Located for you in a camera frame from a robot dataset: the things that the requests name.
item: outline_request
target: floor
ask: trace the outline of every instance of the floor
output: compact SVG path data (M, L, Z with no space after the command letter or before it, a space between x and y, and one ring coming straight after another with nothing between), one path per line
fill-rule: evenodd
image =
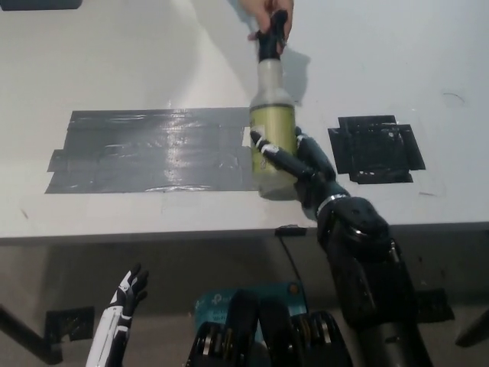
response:
M489 307L489 237L485 232L394 233L418 289L443 287L455 321L420 326L435 366L483 366L489 341L462 349L460 330ZM355 336L342 322L329 266L313 238L286 240L312 309L335 315L355 366ZM1 303L38 333L48 310L95 306L99 315L135 262L150 271L149 297L137 311L125 366L181 366L192 345L193 302L223 287L296 278L276 239L220 239L137 245L0 248ZM90 341L63 343L60 366L84 366ZM0 367L43 365L0 334Z

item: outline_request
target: robotic arm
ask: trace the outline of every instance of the robotic arm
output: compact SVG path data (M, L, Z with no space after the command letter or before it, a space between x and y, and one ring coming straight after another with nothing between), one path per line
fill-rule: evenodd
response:
M136 265L129 271L104 310L93 338L86 367L121 367L129 340L132 316L146 298L148 272Z
M432 366L416 324L413 284L387 222L366 199L351 197L336 182L331 163L312 138L299 128L296 136L297 158L251 132L266 159L297 177L301 203L316 214L318 242L366 366Z
M375 208L336 182L317 143L296 130L297 157L258 132L251 140L278 169L297 178L296 191L318 223L318 242L328 256L336 294L348 325L356 331L367 367L432 367L419 334L414 288L399 245ZM147 272L129 271L104 311L87 367L121 367L131 318ZM186 367L245 367L260 321L272 367L351 367L338 325L326 312L290 317L276 299L246 291L232 299L225 324L204 323Z

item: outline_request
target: human hand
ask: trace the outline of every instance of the human hand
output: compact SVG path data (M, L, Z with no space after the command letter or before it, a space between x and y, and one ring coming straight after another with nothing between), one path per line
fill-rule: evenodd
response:
M256 18L262 33L270 28L270 17L274 12L280 9L287 11L289 17L283 28L285 41L287 41L292 29L293 0L239 0L239 2L245 11ZM250 34L248 39L255 40L255 33Z

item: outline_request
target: plastic bottle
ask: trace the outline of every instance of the plastic bottle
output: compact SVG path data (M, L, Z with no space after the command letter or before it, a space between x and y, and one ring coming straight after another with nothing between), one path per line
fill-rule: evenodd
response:
M286 11L277 11L271 18L270 30L258 32L258 93L250 104L251 130L269 142L296 155L295 107L292 97L283 88L283 69L277 45L284 45L283 26ZM296 179L278 171L253 148L253 178L260 196L270 200L293 200Z

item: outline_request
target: tape patch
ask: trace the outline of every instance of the tape patch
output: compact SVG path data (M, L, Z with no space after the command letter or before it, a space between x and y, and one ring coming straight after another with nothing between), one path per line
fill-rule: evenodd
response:
M248 108L75 111L46 193L252 191L248 126Z

